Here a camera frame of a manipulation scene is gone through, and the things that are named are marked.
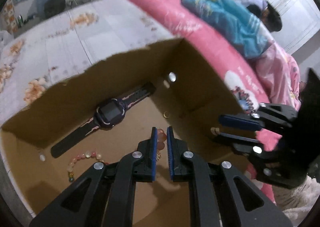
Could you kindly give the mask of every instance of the black hair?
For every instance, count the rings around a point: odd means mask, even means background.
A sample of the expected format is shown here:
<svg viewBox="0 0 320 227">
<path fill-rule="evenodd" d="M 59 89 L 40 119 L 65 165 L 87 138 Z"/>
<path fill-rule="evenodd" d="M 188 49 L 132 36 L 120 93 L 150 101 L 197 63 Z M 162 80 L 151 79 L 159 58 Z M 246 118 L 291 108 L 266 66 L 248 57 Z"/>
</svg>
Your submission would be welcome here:
<svg viewBox="0 0 320 227">
<path fill-rule="evenodd" d="M 257 5 L 251 4 L 247 6 L 247 10 L 249 10 L 252 14 L 256 15 L 258 18 L 261 18 L 262 11 Z"/>
<path fill-rule="evenodd" d="M 282 29 L 281 17 L 269 2 L 268 2 L 268 10 L 269 10 L 269 15 L 267 17 L 268 24 L 266 25 L 266 27 L 270 32 L 279 32 Z"/>
</svg>

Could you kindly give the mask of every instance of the metal screw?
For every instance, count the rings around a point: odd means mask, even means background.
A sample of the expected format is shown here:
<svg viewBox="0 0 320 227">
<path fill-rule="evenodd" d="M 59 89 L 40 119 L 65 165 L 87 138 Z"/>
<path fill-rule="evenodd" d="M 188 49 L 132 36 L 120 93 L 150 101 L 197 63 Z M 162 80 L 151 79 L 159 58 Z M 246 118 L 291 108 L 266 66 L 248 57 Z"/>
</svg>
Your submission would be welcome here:
<svg viewBox="0 0 320 227">
<path fill-rule="evenodd" d="M 141 158 L 142 157 L 142 153 L 140 151 L 135 151 L 132 153 L 132 156 L 134 158 Z"/>
<path fill-rule="evenodd" d="M 229 161 L 223 161 L 221 163 L 221 165 L 222 165 L 222 167 L 227 168 L 227 169 L 231 168 L 231 166 L 232 166 Z"/>
<path fill-rule="evenodd" d="M 258 146 L 254 146 L 253 148 L 253 151 L 258 153 L 258 154 L 261 154 L 262 153 L 262 148 L 258 147 Z"/>
<path fill-rule="evenodd" d="M 175 73 L 171 72 L 168 75 L 168 79 L 169 79 L 170 82 L 175 82 L 177 77 L 176 77 Z"/>
<path fill-rule="evenodd" d="M 263 173 L 264 173 L 265 175 L 267 175 L 267 176 L 271 176 L 271 175 L 272 175 L 271 170 L 268 169 L 268 168 L 265 168 L 265 169 L 263 170 Z"/>
<path fill-rule="evenodd" d="M 255 119 L 259 119 L 260 118 L 260 115 L 257 114 L 257 113 L 253 113 L 251 114 L 252 117 L 254 117 Z"/>
<path fill-rule="evenodd" d="M 97 170 L 103 169 L 103 167 L 104 167 L 104 164 L 102 162 L 97 162 L 93 165 L 93 168 Z"/>
<path fill-rule="evenodd" d="M 193 157 L 193 153 L 191 151 L 186 151 L 183 153 L 183 156 L 185 158 L 192 158 Z"/>
</svg>

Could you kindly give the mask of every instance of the ring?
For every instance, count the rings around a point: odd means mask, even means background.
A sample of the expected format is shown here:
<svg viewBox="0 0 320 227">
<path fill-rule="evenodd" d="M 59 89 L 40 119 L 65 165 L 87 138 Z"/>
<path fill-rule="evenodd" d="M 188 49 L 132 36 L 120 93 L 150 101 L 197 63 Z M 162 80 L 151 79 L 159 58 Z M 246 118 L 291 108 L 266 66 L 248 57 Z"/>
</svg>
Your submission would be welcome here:
<svg viewBox="0 0 320 227">
<path fill-rule="evenodd" d="M 165 117 L 166 119 L 170 117 L 170 113 L 168 111 L 165 111 L 163 114 L 163 117 Z"/>
</svg>

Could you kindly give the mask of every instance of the blue blanket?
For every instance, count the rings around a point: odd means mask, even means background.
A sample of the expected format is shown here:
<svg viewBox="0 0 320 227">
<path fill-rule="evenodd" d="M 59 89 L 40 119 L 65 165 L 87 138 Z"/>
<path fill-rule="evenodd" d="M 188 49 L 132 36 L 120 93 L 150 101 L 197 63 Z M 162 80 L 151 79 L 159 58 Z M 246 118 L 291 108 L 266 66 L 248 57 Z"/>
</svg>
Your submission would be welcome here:
<svg viewBox="0 0 320 227">
<path fill-rule="evenodd" d="M 265 27 L 255 15 L 233 0 L 182 0 L 190 12 L 213 26 L 246 59 L 268 47 Z"/>
</svg>

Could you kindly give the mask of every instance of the watch strap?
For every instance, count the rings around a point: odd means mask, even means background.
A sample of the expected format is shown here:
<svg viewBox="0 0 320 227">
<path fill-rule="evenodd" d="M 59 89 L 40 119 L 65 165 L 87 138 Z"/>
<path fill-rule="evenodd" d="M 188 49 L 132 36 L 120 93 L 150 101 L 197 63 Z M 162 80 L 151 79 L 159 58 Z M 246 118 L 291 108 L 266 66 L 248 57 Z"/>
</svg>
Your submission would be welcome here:
<svg viewBox="0 0 320 227">
<path fill-rule="evenodd" d="M 55 144 L 51 148 L 51 155 L 54 158 L 60 157 L 63 153 L 67 152 L 69 149 L 99 128 L 100 126 L 95 117 L 90 118 L 80 127 L 66 136 L 63 140 Z"/>
<path fill-rule="evenodd" d="M 122 98 L 122 101 L 125 103 L 128 110 L 138 102 L 142 101 L 144 98 L 152 95 L 155 91 L 155 86 L 151 82 L 148 82 L 140 89 Z"/>
</svg>

